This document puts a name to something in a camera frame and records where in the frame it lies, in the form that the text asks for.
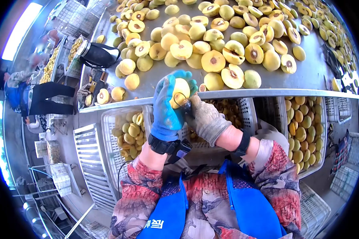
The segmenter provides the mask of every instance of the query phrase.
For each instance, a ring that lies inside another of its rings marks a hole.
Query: checkered cloth
[[[342,165],[344,165],[348,160],[349,150],[352,138],[349,136],[349,131],[343,137],[338,145],[338,149],[335,152],[334,166],[331,169],[331,174],[335,174]]]

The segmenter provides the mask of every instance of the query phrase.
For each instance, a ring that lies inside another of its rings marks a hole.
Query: patterned shirt
[[[121,181],[122,198],[110,223],[109,239],[136,238],[159,198],[179,191],[173,185],[161,192],[162,171],[150,169],[139,156],[127,169],[128,175]],[[258,155],[248,169],[288,233],[282,238],[302,238],[299,179],[296,166],[282,147],[275,141],[261,140]],[[250,185],[239,179],[233,179],[233,183],[242,187]],[[235,211],[230,209],[224,174],[202,173],[184,180],[183,184],[189,209],[181,238],[253,238],[239,231]]]
[[[8,87],[18,88],[19,84],[21,82],[26,82],[27,80],[29,80],[29,77],[32,74],[38,75],[39,72],[30,72],[27,70],[23,70],[20,72],[12,73],[10,75],[10,78],[7,80],[6,84]],[[28,86],[28,113],[30,110],[30,105],[32,104],[33,87],[34,87],[34,85]]]

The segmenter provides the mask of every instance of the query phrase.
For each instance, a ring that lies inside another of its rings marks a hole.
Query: work glove
[[[153,98],[154,122],[151,134],[163,141],[175,141],[178,139],[178,131],[184,124],[184,112],[181,108],[173,109],[169,101],[173,97],[176,78],[187,81],[190,87],[190,96],[197,90],[197,82],[191,79],[191,72],[177,70],[162,78],[155,89]]]
[[[91,86],[91,83],[86,84],[86,85],[82,86],[80,89],[78,89],[78,91],[77,91],[77,100],[82,106],[85,102],[86,96],[91,94],[91,92],[89,91],[90,86]]]
[[[282,146],[284,152],[288,156],[288,148],[290,147],[290,144],[288,143],[286,137],[274,126],[261,119],[258,119],[258,125],[261,127],[261,129],[258,129],[256,131],[257,135],[255,135],[254,137],[259,140],[266,139],[276,141],[280,146]]]
[[[186,122],[198,136],[206,140],[211,147],[214,147],[218,137],[231,125],[225,120],[225,115],[209,103],[201,101],[199,96],[190,97],[195,119],[186,114]]]

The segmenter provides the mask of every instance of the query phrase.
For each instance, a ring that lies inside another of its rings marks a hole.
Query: stainless steel table
[[[203,16],[202,12],[198,9],[198,3],[193,5],[186,5],[182,3],[181,0],[177,2],[177,5],[180,11],[175,14],[175,17],[179,17],[182,14],[187,14],[190,17],[195,16]],[[237,5],[235,1],[230,0],[231,6]],[[160,11],[160,16],[155,20],[144,20],[145,29],[140,33],[141,39],[143,41],[150,40],[150,33],[156,27],[161,27],[163,22],[168,18],[172,17],[165,14],[164,10],[166,5],[160,5],[156,9]],[[118,37],[117,33],[111,32],[111,24],[109,22],[109,17],[111,15],[120,16],[120,13],[117,12],[109,12],[105,9],[105,12],[102,14],[96,29],[94,30],[91,41],[95,41],[97,36],[104,34],[107,38],[105,44],[112,46],[113,40]],[[210,29],[211,21],[215,17],[209,17],[209,24],[206,29]],[[299,14],[299,18],[294,19],[299,25],[301,23],[301,14]],[[223,32],[225,39],[227,42],[229,40],[230,35],[233,32],[242,31],[242,29],[236,29],[231,26],[228,27],[226,31]],[[283,36],[280,38],[288,47],[288,53],[292,54],[293,44],[287,36]],[[324,75],[326,75],[327,79],[332,79],[333,74],[324,60],[323,51],[321,49],[321,45],[324,44],[324,41],[321,39],[319,35],[319,31],[313,30],[309,36],[301,36],[301,44],[300,46],[306,52],[306,60],[297,62],[297,71],[294,74],[286,74],[280,68],[276,71],[269,72],[266,70],[262,64],[254,65],[250,64],[247,61],[244,61],[243,64],[240,65],[242,70],[253,69],[256,70],[261,78],[262,85],[259,89],[229,89],[225,86],[225,89],[222,91],[206,91],[199,93],[199,96],[203,99],[212,99],[212,98],[236,98],[236,97],[254,97],[254,96],[335,96],[335,97],[347,97],[347,98],[356,98],[358,99],[358,95],[354,95],[352,93],[341,93],[335,91],[328,91],[326,88],[326,82],[324,79]],[[121,86],[125,88],[124,78],[119,79],[115,75],[115,68],[118,63],[121,61],[121,58],[117,61],[117,63],[105,71],[109,74],[107,76],[107,83],[110,83],[114,86]],[[152,104],[153,103],[153,94],[155,90],[155,86],[158,81],[164,77],[165,75],[171,73],[176,69],[184,69],[189,70],[193,73],[193,79],[197,81],[197,84],[200,85],[204,81],[204,76],[207,74],[203,69],[196,70],[192,69],[188,66],[186,61],[178,64],[177,68],[170,68],[165,65],[164,61],[154,61],[153,67],[147,72],[140,72],[137,68],[134,73],[137,73],[140,77],[140,85],[134,91],[129,91],[125,88],[125,101],[117,102],[117,103],[108,103],[100,106],[93,106],[89,108],[80,109],[79,112],[91,112],[97,111],[101,109],[110,109],[110,108],[120,108],[126,106],[134,106],[141,104]],[[88,83],[88,74],[90,69],[86,66],[83,67],[83,71],[81,74],[81,86]],[[354,79],[358,78],[356,72],[353,73]],[[346,85],[352,83],[353,80],[349,79],[348,74],[344,78],[344,82]]]

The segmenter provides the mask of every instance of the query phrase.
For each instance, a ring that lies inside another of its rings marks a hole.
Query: metal rack
[[[78,161],[97,208],[112,214],[117,198],[106,160],[101,126],[94,123],[73,131]]]

